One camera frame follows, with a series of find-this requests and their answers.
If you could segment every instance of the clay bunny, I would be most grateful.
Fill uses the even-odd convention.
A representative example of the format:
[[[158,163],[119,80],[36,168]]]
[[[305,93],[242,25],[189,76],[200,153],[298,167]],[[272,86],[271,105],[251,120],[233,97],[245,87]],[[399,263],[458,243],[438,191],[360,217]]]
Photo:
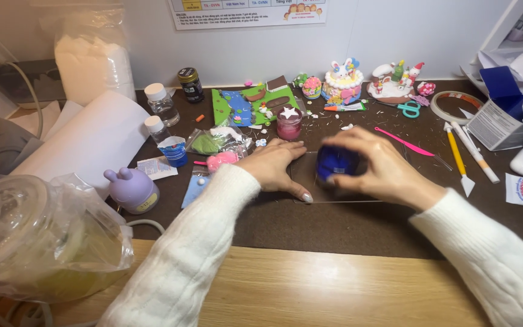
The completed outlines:
[[[332,66],[332,78],[335,80],[341,80],[344,78],[348,78],[348,71],[346,70],[346,66],[348,66],[349,63],[352,63],[352,58],[346,59],[346,62],[341,66],[337,62],[333,61],[331,63]]]

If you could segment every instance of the cardboard box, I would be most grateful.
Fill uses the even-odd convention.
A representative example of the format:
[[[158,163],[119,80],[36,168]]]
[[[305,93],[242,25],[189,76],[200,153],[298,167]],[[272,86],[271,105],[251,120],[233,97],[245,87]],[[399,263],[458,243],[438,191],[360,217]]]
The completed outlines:
[[[479,71],[489,101],[467,124],[470,132],[490,151],[523,145],[523,93],[508,66]]]

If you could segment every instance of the pink jar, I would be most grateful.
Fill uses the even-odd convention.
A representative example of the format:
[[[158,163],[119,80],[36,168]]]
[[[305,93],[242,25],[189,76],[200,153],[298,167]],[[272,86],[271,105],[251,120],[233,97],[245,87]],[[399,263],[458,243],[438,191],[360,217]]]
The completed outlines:
[[[286,141],[292,141],[300,136],[301,131],[301,111],[294,108],[294,111],[298,115],[290,115],[286,117],[282,113],[286,109],[292,109],[293,107],[284,107],[278,111],[277,122],[278,122],[278,136]]]

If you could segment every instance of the pink clay knife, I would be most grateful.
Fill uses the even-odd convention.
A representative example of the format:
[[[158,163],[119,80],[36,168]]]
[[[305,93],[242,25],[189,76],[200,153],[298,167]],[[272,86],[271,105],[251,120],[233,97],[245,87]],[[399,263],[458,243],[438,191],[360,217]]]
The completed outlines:
[[[390,133],[387,132],[386,130],[382,130],[382,129],[378,128],[378,127],[375,127],[374,130],[377,130],[377,131],[380,131],[380,132],[382,132],[382,133],[387,134],[388,136],[390,136],[390,137],[396,139],[397,141],[403,143],[407,148],[410,148],[411,150],[413,150],[413,151],[415,151],[415,152],[417,152],[417,153],[419,153],[419,154],[423,154],[423,155],[427,155],[427,156],[429,156],[429,157],[433,157],[433,158],[434,158],[435,160],[437,160],[440,164],[442,164],[443,166],[445,166],[449,171],[452,171],[452,170],[453,170],[453,168],[451,168],[450,165],[447,165],[447,162],[443,161],[443,159],[441,159],[440,156],[438,156],[438,155],[434,155],[434,154],[432,154],[432,153],[429,152],[429,151],[425,151],[425,150],[423,150],[422,148],[418,147],[417,145],[413,145],[413,144],[411,144],[411,143],[409,143],[409,142],[407,142],[407,141],[401,140],[400,138],[394,136],[393,134],[390,134]]]

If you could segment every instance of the schedule poster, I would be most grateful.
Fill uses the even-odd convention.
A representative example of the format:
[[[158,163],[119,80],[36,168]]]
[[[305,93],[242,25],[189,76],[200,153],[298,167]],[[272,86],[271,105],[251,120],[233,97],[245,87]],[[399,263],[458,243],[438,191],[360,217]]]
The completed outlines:
[[[169,0],[178,30],[317,24],[330,0]]]

